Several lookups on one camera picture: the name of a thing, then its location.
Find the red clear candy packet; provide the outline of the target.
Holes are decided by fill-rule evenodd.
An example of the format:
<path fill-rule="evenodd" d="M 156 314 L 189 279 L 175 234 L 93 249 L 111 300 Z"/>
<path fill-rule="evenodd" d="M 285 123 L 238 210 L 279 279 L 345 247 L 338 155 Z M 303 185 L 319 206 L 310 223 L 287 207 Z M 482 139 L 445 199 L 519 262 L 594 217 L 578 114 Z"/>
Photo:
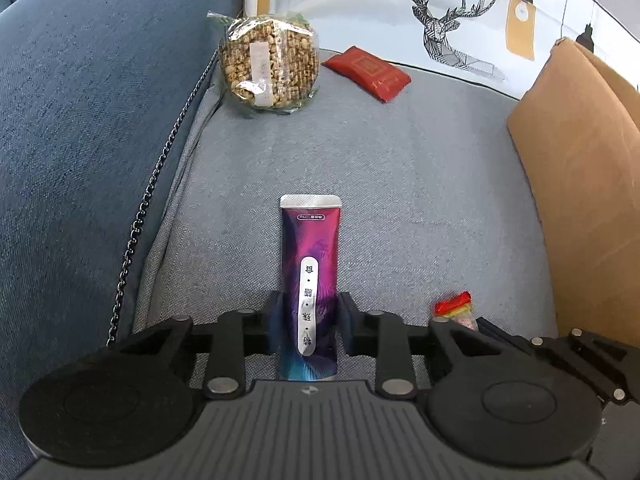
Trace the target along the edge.
<path fill-rule="evenodd" d="M 456 296 L 436 302 L 434 315 L 436 318 L 450 318 L 470 330 L 478 330 L 472 295 L 469 292 L 460 292 Z"/>

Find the magenta purple snack packet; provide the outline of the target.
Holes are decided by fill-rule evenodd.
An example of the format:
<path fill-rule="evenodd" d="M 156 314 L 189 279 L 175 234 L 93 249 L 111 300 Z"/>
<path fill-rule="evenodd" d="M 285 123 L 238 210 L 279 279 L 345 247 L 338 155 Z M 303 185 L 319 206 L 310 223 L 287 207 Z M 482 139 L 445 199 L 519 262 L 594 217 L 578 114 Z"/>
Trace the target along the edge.
<path fill-rule="evenodd" d="M 282 219 L 284 343 L 281 376 L 296 382 L 335 377 L 338 234 L 336 195 L 285 194 Z"/>

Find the small red cake packet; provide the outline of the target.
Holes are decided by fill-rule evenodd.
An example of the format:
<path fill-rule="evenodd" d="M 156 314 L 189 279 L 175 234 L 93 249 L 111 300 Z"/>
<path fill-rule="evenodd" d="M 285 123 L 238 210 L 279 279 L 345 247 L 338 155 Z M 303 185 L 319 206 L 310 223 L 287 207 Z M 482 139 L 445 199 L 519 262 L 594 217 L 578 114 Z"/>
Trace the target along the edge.
<path fill-rule="evenodd" d="M 395 65 L 355 46 L 331 56 L 322 65 L 347 77 L 383 103 L 395 99 L 411 82 L 410 76 Z"/>

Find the open cardboard box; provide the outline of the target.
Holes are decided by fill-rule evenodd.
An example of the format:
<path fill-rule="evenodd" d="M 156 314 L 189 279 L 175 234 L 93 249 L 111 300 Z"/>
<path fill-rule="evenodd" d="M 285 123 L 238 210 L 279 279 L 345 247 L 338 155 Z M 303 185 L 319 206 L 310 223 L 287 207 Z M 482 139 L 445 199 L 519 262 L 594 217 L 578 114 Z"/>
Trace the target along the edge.
<path fill-rule="evenodd" d="M 562 39 L 506 120 L 544 231 L 556 322 L 639 342 L 639 93 Z"/>

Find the round puffed grain snack bag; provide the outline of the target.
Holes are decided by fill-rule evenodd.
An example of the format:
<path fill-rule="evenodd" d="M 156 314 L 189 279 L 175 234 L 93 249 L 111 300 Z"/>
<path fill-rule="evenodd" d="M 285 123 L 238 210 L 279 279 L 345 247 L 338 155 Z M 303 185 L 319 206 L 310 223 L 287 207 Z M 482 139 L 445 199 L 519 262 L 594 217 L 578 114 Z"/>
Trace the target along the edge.
<path fill-rule="evenodd" d="M 317 33 L 301 15 L 232 18 L 208 12 L 222 30 L 221 73 L 232 96 L 253 110 L 293 113 L 316 93 Z"/>

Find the deer print sofa cover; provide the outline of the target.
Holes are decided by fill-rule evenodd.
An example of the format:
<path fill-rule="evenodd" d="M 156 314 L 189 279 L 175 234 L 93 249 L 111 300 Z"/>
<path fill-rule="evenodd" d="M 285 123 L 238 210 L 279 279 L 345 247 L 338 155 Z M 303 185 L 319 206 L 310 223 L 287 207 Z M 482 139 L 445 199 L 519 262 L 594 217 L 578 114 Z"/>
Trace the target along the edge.
<path fill-rule="evenodd" d="M 561 39 L 639 80 L 639 0 L 244 0 L 244 9 L 303 18 L 323 50 L 358 47 L 514 98 Z"/>

